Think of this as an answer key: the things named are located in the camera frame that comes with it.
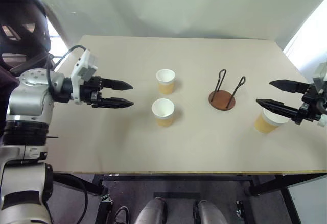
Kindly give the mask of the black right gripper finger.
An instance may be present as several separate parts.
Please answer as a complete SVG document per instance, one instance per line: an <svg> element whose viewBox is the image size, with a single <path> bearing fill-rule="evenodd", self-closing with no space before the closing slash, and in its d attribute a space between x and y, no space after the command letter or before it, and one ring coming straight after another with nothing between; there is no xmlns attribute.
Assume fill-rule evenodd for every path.
<svg viewBox="0 0 327 224"><path fill-rule="evenodd" d="M269 84L279 90L289 93L306 93L310 87L310 84L291 80L275 80L271 81Z"/></svg>
<svg viewBox="0 0 327 224"><path fill-rule="evenodd" d="M291 119L293 122L300 122L298 119L298 110L284 105L282 102L278 102L272 99L256 99L255 100L261 107L268 111L278 114L280 116Z"/></svg>

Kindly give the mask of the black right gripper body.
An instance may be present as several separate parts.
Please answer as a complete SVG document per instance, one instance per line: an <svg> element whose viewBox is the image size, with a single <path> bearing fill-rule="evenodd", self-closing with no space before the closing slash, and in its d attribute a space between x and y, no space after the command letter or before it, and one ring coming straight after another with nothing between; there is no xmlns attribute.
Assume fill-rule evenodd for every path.
<svg viewBox="0 0 327 224"><path fill-rule="evenodd" d="M298 93L303 94L303 104L298 109L297 124L300 125L303 120L310 122L319 121L322 113L317 108L317 102L322 100L322 96L317 93L313 84L300 83Z"/></svg>

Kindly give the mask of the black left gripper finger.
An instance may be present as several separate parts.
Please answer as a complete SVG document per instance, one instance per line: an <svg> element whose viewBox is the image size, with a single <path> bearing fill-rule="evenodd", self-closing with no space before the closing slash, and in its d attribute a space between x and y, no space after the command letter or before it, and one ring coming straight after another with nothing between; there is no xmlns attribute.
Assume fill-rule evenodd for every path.
<svg viewBox="0 0 327 224"><path fill-rule="evenodd" d="M134 102L117 97L101 98L98 101L99 108L127 108L133 105Z"/></svg>
<svg viewBox="0 0 327 224"><path fill-rule="evenodd" d="M113 79L102 79L102 87L110 88L112 90L120 90L120 91L133 89L133 87L130 84L124 81L113 80Z"/></svg>

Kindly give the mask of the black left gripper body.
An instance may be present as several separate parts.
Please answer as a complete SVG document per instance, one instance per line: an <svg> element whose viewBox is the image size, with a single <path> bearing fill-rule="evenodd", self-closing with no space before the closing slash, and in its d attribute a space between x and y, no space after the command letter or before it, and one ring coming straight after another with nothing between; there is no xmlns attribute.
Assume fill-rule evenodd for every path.
<svg viewBox="0 0 327 224"><path fill-rule="evenodd" d="M80 100L92 107L104 107L101 90L102 78L93 76L89 81L84 81L80 86Z"/></svg>

